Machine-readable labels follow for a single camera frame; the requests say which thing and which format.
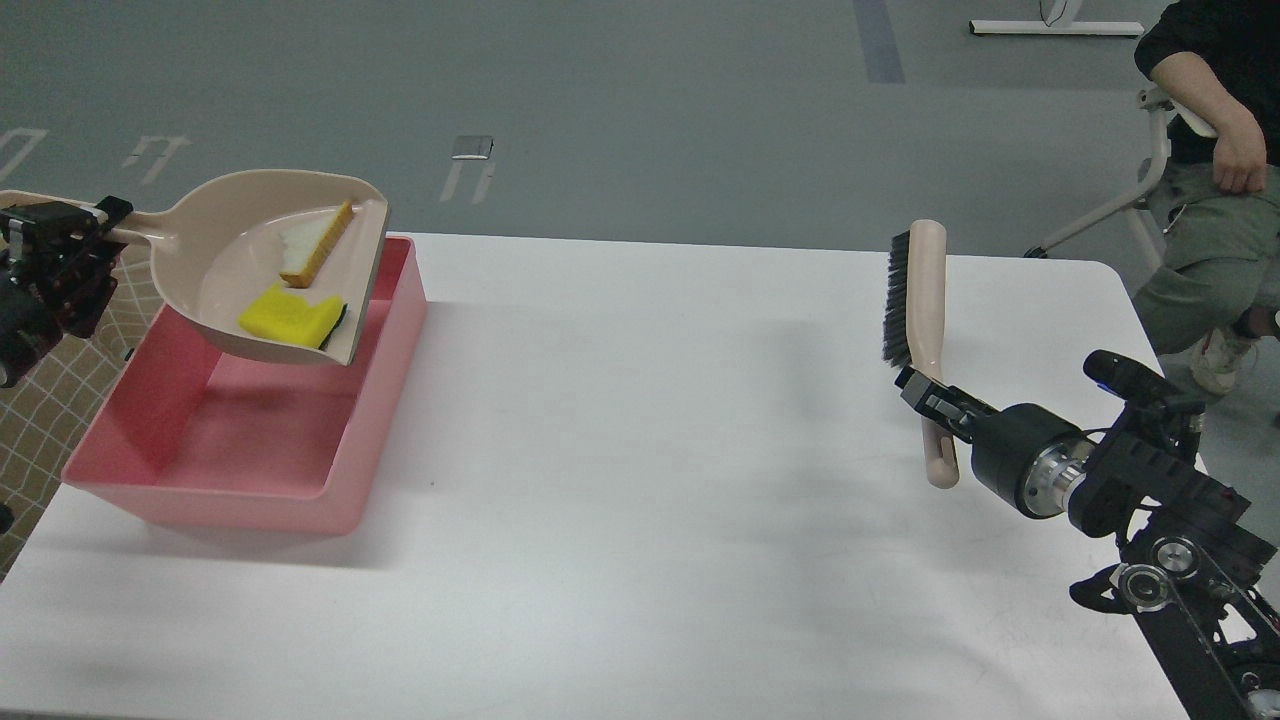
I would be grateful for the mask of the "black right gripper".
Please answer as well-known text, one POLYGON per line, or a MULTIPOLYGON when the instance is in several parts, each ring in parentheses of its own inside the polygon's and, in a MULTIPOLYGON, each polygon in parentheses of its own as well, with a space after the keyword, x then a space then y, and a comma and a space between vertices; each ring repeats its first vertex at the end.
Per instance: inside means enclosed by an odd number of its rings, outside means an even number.
POLYGON ((1000 411, 910 365, 893 383, 900 398, 929 421, 940 443, 972 445, 975 478, 1002 501, 1032 519, 1066 510, 1068 491, 1083 477, 1085 461, 1085 433, 1079 427, 1034 404, 1000 411))

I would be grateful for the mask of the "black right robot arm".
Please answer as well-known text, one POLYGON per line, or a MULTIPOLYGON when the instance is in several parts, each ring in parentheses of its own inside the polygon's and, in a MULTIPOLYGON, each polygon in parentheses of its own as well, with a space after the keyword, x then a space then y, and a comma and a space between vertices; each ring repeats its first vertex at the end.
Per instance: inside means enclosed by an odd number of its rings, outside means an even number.
POLYGON ((1117 562, 1070 596, 1137 623, 1189 717, 1277 716, 1277 611, 1256 588, 1276 548, 1242 527, 1248 500, 1197 469, 1202 401, 1096 350, 1083 372, 1124 406, 1093 441, 1034 404, 998 410, 905 357, 892 366, 908 405, 970 446, 987 489, 1025 518, 1115 538, 1117 562))

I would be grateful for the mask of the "seated person's hand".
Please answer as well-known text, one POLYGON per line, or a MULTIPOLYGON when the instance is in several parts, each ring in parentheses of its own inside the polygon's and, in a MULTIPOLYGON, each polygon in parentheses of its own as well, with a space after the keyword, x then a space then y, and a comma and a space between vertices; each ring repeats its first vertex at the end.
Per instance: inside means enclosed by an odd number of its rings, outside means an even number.
POLYGON ((1267 149, 1262 129, 1253 122, 1217 129, 1213 149, 1213 183, 1224 193, 1260 193, 1267 186, 1267 149))

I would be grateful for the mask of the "seated person's forearm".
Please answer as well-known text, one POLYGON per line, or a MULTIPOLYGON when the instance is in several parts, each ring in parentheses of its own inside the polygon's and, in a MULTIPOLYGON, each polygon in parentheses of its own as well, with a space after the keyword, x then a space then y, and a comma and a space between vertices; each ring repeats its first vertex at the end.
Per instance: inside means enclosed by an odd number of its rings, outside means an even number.
POLYGON ((1149 78, 1175 102, 1201 118, 1220 140, 1260 136, 1252 111, 1222 86, 1201 55, 1174 53, 1155 64, 1149 78))

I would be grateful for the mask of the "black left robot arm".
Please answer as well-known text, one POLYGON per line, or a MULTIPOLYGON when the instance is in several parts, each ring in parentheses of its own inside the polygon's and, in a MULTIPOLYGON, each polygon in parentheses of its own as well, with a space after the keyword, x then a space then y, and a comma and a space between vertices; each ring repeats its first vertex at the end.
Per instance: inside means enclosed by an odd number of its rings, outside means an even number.
POLYGON ((115 196, 88 206, 44 201, 3 209, 3 387, 15 386, 64 336, 87 340, 96 332, 125 247, 108 236, 133 210, 115 196))

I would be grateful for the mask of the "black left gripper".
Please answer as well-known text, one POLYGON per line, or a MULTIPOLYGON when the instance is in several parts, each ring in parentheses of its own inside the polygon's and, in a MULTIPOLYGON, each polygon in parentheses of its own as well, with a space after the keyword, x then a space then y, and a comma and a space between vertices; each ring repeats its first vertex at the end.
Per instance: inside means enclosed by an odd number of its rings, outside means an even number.
POLYGON ((115 292, 113 269, 124 249, 108 237, 133 211, 132 202, 115 196, 88 206, 44 201, 4 208, 6 323, 31 341, 92 337, 115 292))

